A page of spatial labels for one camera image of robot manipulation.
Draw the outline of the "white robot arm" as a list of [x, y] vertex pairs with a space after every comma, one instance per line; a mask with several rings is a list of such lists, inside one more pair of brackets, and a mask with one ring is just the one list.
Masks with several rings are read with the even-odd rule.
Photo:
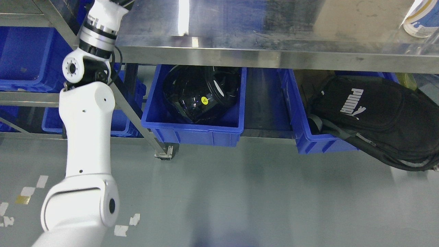
[[66, 78], [59, 114], [67, 134], [65, 178], [47, 193], [40, 213], [43, 233], [35, 247], [100, 247], [119, 215], [119, 192], [111, 173], [110, 88], [117, 34], [128, 13], [125, 0], [96, 0], [78, 47], [62, 62]]

